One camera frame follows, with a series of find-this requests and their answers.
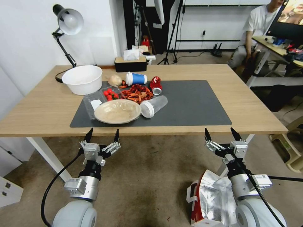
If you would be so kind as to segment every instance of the white bowl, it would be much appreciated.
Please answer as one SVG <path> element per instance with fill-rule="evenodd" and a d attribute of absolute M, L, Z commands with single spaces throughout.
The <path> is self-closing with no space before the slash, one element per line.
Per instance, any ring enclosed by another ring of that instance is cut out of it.
<path fill-rule="evenodd" d="M 127 99 L 116 99 L 105 102 L 95 110 L 98 121 L 108 124 L 126 124 L 140 116 L 139 104 Z"/>
<path fill-rule="evenodd" d="M 102 69 L 97 66 L 77 66 L 68 70 L 62 81 L 76 95 L 88 95 L 102 86 Z"/>

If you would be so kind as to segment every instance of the plastic container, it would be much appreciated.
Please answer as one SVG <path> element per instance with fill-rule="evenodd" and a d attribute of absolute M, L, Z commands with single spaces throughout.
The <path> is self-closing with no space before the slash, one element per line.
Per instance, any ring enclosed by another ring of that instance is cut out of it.
<path fill-rule="evenodd" d="M 168 100 L 165 96 L 158 96 L 148 101 L 143 101 L 140 104 L 141 114 L 146 118 L 152 118 L 156 112 L 161 110 L 166 104 Z"/>
<path fill-rule="evenodd" d="M 91 94 L 102 86 L 102 69 L 92 65 L 77 66 L 68 70 L 62 81 L 76 95 Z"/>
<path fill-rule="evenodd" d="M 147 76 L 137 73 L 128 72 L 125 76 L 125 82 L 128 86 L 133 84 L 146 84 L 147 83 Z"/>
<path fill-rule="evenodd" d="M 121 90 L 119 88 L 117 88 L 117 87 L 114 87 L 114 86 L 103 88 L 103 89 L 101 89 L 99 91 L 96 91 L 94 93 L 85 95 L 83 97 L 83 101 L 84 101 L 84 105 L 86 107 L 87 114 L 88 114 L 88 116 L 89 116 L 89 118 L 91 120 L 95 120 L 96 119 L 96 117 L 95 117 L 95 110 L 94 110 L 91 102 L 94 101 L 94 100 L 100 100 L 101 104 L 107 102 L 107 98 L 103 94 L 103 91 L 105 91 L 105 90 L 107 90 L 109 88 L 111 88 L 112 91 L 114 91 L 115 93 L 117 93 L 119 95 L 119 98 L 125 99 L 125 96 L 122 94 Z"/>

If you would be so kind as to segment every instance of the monitor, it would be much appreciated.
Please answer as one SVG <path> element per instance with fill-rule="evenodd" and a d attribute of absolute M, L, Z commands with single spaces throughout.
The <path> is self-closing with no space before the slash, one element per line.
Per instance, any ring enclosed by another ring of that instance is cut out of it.
<path fill-rule="evenodd" d="M 303 0 L 286 0 L 267 35 L 303 43 Z"/>

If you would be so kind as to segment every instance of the beige plate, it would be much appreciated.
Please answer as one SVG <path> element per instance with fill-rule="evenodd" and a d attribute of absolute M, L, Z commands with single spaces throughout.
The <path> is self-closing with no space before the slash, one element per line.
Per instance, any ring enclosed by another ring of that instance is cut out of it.
<path fill-rule="evenodd" d="M 108 124 L 125 124 L 137 119 L 140 113 L 139 104 L 127 99 L 117 99 L 98 106 L 95 117 Z"/>

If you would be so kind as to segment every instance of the clear plastic cup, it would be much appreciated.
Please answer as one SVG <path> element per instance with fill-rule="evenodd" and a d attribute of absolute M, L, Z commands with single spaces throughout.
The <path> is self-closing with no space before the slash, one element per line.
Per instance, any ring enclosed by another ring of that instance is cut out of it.
<path fill-rule="evenodd" d="M 140 104 L 141 114 L 146 118 L 152 118 L 156 112 L 161 110 L 166 104 L 168 100 L 165 96 L 158 96 L 148 101 L 143 101 Z"/>

